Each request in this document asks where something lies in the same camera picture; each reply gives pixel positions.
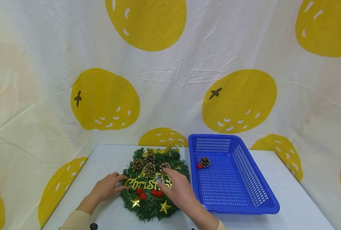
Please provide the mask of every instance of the fabric backdrop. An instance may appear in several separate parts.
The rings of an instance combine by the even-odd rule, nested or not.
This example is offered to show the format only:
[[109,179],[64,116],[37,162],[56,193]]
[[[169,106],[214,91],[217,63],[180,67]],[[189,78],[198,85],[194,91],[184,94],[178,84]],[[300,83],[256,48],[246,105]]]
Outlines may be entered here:
[[0,0],[0,229],[97,144],[192,133],[274,150],[341,230],[341,0]]

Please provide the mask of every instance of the blue plastic basket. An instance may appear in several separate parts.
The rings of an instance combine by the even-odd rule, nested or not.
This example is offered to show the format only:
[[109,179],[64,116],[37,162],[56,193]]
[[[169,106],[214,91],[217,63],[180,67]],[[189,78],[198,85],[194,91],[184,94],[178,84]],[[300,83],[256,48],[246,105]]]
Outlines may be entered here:
[[[279,202],[241,138],[193,134],[188,142],[193,190],[208,211],[255,215],[279,212]],[[201,157],[211,163],[199,170]]]

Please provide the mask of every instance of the white table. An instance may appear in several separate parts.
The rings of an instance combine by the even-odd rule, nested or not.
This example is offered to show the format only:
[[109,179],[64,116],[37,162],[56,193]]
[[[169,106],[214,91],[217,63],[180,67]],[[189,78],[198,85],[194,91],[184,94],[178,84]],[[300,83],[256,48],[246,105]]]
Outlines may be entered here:
[[[82,199],[90,193],[98,180],[114,171],[121,173],[127,168],[132,160],[133,152],[138,148],[141,146],[98,145],[43,230],[57,230],[71,211],[75,210]],[[261,216],[219,214],[217,218],[227,228],[233,230],[334,230],[274,152],[251,150],[250,153],[279,201],[280,211],[276,215]],[[189,167],[188,148],[180,148],[180,154]],[[134,214],[124,209],[123,201],[118,196],[98,206],[92,215],[92,223],[97,223],[98,230],[197,229],[182,211],[162,221],[157,219],[151,222],[139,221]]]

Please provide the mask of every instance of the beige sleeve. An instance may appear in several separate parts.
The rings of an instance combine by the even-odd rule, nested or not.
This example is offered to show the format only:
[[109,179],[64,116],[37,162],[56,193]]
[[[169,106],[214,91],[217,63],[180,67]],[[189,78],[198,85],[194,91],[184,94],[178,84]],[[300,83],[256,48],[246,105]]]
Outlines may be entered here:
[[228,230],[224,227],[223,223],[219,220],[219,226],[217,227],[216,230]]
[[90,217],[83,211],[72,211],[59,230],[90,230]]

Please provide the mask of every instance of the pine cone in basket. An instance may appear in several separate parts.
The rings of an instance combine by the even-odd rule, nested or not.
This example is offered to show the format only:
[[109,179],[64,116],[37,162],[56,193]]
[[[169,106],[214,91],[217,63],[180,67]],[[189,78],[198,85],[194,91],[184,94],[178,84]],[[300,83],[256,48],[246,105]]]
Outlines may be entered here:
[[200,159],[200,163],[201,163],[201,165],[202,165],[203,167],[207,168],[207,167],[209,167],[209,165],[210,165],[210,160],[209,160],[209,158],[207,158],[207,157],[202,157],[202,158]]
[[134,168],[134,170],[141,170],[143,167],[143,160],[142,159],[136,159],[132,163],[132,167]]
[[170,165],[169,165],[167,162],[161,163],[161,165],[160,165],[160,167],[159,167],[159,171],[160,171],[162,174],[165,174],[163,168],[168,168],[168,169],[170,169]]
[[155,165],[153,163],[147,163],[143,170],[146,175],[153,175],[155,173]]
[[149,153],[146,157],[145,157],[145,162],[146,163],[154,163],[155,161],[155,156],[152,153]]

